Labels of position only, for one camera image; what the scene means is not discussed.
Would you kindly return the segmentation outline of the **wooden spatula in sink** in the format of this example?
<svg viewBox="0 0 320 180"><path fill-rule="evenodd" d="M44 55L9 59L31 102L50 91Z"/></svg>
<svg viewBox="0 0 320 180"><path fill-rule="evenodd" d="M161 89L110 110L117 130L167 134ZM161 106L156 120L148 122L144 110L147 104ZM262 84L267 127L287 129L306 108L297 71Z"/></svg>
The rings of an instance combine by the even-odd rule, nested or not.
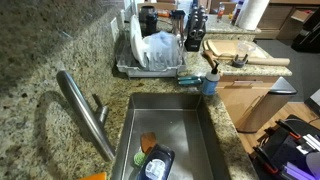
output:
<svg viewBox="0 0 320 180"><path fill-rule="evenodd" d="M140 137L141 149L145 154L149 154L156 143L157 140L154 132L143 133Z"/></svg>

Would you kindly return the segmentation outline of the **wooden rolling pin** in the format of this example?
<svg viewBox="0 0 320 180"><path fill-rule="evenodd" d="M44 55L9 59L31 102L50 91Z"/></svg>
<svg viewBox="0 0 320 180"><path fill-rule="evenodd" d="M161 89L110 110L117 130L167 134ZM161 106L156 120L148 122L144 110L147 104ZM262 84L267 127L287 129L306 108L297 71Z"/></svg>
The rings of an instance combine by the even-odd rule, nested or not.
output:
<svg viewBox="0 0 320 180"><path fill-rule="evenodd" d="M287 66L290 64L289 58L257 58L257 57L219 57L219 60L230 61L234 67L243 67L245 64Z"/></svg>

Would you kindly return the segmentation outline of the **wooden cutting board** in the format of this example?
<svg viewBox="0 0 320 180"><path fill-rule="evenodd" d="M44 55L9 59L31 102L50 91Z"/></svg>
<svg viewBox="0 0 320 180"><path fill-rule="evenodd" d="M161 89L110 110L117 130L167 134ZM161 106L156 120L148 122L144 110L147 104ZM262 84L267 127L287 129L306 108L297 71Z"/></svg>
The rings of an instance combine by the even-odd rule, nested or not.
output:
<svg viewBox="0 0 320 180"><path fill-rule="evenodd" d="M205 50L211 50L216 57L234 57L237 45L241 40L205 40L203 46ZM256 49L250 54L250 57L265 58L266 55L256 45Z"/></svg>

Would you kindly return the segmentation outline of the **stainless steel kitchen faucet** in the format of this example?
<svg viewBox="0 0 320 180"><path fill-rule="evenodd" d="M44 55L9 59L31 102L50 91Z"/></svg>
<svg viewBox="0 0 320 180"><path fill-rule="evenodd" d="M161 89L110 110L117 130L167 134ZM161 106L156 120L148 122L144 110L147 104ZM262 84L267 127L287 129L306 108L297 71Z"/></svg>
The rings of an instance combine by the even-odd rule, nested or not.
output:
<svg viewBox="0 0 320 180"><path fill-rule="evenodd" d="M59 71L56 79L64 97L80 118L80 130L84 137L95 146L105 161L114 160L116 156L115 149L107 138L107 133L104 129L108 107L101 103L96 94L93 94L94 100L98 105L97 110L93 112L78 85L67 71Z"/></svg>

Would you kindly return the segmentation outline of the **white plate in rack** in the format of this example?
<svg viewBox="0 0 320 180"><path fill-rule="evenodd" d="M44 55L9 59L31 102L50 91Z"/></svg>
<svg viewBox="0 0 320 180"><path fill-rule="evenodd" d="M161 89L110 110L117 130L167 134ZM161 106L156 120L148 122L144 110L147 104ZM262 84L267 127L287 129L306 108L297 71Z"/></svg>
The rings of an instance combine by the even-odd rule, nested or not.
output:
<svg viewBox="0 0 320 180"><path fill-rule="evenodd" d="M146 44L143 41L139 19L136 15L132 15L130 19L130 45L134 58L145 68L144 50Z"/></svg>

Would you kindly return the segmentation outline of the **blue soap pump bottle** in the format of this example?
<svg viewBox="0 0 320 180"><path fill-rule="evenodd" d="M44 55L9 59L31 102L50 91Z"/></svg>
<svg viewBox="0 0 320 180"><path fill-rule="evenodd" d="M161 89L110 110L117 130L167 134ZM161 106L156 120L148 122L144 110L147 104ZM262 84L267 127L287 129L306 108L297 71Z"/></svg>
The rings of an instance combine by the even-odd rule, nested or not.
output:
<svg viewBox="0 0 320 180"><path fill-rule="evenodd" d="M220 80L220 74L218 72L219 62L215 61L215 65L211 71L207 72L202 85L202 93L207 96L215 94L216 86Z"/></svg>

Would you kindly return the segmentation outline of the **dark dish soap bottle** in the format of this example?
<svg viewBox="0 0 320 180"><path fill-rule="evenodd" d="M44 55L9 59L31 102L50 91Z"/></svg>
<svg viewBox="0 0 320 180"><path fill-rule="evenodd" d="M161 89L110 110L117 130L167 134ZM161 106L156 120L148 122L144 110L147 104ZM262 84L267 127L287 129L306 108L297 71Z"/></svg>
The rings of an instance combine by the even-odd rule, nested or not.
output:
<svg viewBox="0 0 320 180"><path fill-rule="evenodd" d="M156 144L148 154L136 180L167 180L175 159L169 147Z"/></svg>

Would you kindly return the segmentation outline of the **teal handled brush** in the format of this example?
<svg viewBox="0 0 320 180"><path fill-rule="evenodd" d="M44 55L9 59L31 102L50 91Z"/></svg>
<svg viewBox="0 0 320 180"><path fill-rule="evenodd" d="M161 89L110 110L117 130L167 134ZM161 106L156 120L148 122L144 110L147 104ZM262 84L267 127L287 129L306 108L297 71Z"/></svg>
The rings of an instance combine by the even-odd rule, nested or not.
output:
<svg viewBox="0 0 320 180"><path fill-rule="evenodd" d="M178 78L179 85L186 85L186 86L193 86L193 85L200 85L202 80L198 76L184 76Z"/></svg>

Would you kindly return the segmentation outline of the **white paper towel roll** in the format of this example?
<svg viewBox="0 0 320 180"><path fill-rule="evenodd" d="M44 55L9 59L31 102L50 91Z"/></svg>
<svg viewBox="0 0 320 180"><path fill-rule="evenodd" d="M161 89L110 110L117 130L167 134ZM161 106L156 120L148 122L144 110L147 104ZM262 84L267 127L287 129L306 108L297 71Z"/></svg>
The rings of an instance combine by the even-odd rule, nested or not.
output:
<svg viewBox="0 0 320 180"><path fill-rule="evenodd" d="M245 30L255 30L270 0L245 0L236 25Z"/></svg>

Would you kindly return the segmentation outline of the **black knife block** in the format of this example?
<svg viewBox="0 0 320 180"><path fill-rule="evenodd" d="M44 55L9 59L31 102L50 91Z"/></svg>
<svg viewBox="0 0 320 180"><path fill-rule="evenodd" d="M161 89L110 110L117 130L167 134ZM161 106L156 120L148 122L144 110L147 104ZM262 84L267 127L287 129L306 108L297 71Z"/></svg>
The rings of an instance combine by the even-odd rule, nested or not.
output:
<svg viewBox="0 0 320 180"><path fill-rule="evenodd" d="M201 41L206 33L206 15L203 6L194 6L188 16L187 22L187 39L184 43L185 48L189 52L196 52L200 49Z"/></svg>

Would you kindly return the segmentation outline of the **green scrubber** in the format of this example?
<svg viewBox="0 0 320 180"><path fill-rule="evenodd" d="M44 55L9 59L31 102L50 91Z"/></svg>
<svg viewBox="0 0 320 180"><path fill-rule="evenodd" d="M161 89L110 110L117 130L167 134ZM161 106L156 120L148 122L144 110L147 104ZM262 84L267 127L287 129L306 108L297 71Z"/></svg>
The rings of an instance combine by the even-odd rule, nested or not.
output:
<svg viewBox="0 0 320 180"><path fill-rule="evenodd" d="M145 162L145 159L146 159L146 154L143 153L143 152L137 152L135 155L134 155L134 164L138 167L141 167L144 162Z"/></svg>

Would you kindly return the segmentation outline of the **clear plastic blender cup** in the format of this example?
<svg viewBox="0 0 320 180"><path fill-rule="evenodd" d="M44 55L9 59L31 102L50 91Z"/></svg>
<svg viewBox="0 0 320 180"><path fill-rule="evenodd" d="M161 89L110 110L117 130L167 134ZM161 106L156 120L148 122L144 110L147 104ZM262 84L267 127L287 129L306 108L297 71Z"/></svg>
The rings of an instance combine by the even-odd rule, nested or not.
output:
<svg viewBox="0 0 320 180"><path fill-rule="evenodd" d="M237 45L235 57L232 60L232 66L242 68L248 61L250 54L256 49L256 45L247 41L240 41Z"/></svg>

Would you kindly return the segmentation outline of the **stainless steel sink basin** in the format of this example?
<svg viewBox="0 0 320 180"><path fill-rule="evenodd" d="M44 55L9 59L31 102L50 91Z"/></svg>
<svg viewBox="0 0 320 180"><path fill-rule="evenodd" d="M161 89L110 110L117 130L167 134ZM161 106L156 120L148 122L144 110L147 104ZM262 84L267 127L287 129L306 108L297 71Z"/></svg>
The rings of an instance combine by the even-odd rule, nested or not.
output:
<svg viewBox="0 0 320 180"><path fill-rule="evenodd" d="M129 97L111 180L137 180L134 155L148 132L175 153L168 180L231 180L204 98L181 93Z"/></svg>

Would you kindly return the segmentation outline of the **grey dish drying rack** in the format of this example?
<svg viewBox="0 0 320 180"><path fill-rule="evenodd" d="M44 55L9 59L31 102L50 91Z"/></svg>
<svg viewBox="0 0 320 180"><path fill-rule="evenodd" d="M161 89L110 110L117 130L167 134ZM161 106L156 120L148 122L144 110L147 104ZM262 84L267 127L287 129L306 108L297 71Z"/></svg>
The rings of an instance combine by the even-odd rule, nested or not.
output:
<svg viewBox="0 0 320 180"><path fill-rule="evenodd" d="M186 53L178 46L177 38L161 31L143 38L146 48L143 68L134 58L130 42L124 41L116 52L116 67L128 78L176 77L186 70Z"/></svg>

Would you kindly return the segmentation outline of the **orange sponge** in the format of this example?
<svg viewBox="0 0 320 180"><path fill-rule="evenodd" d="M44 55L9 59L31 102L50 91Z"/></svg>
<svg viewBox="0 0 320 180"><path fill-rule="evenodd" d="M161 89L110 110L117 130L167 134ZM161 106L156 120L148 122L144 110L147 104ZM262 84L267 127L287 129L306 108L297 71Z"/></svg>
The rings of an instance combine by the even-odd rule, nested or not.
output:
<svg viewBox="0 0 320 180"><path fill-rule="evenodd" d="M107 173L101 172L101 173L80 178L79 180L107 180Z"/></svg>

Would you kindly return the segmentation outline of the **wooden spoon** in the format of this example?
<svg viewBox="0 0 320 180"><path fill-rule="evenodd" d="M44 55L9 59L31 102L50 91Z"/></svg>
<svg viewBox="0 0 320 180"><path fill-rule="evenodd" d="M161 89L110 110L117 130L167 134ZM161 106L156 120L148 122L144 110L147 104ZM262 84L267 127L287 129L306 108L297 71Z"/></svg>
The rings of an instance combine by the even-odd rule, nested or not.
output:
<svg viewBox="0 0 320 180"><path fill-rule="evenodd" d="M204 50L203 51L203 57L207 60L207 62L209 63L209 65L212 68L216 68L217 67L218 63L213 58L213 52L211 50Z"/></svg>

